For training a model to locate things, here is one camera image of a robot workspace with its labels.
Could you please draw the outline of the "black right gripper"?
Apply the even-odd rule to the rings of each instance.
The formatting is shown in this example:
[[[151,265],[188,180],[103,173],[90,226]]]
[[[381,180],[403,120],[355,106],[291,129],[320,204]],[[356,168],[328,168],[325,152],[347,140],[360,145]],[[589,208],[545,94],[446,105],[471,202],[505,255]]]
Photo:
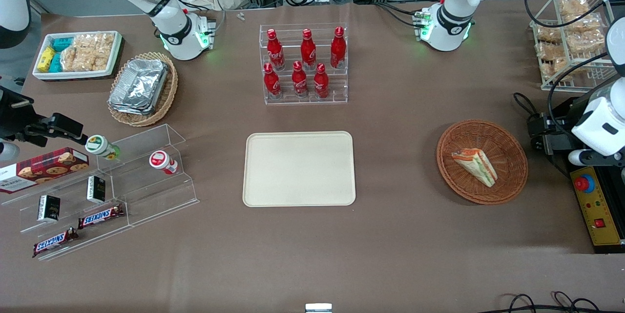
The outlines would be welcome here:
[[[22,133],[22,141],[36,146],[46,146],[49,130],[54,137],[70,140],[87,140],[84,125],[61,113],[53,113],[47,125],[33,125],[36,122],[34,100],[15,91],[1,87],[0,137],[14,140]]]

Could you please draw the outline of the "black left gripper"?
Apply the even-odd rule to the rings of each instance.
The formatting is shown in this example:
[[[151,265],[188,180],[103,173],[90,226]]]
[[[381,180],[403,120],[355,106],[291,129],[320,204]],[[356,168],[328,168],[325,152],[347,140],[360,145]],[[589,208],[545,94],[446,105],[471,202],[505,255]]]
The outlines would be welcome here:
[[[572,141],[568,135],[559,131],[549,115],[533,114],[528,118],[530,146],[545,155],[563,154],[572,151]]]

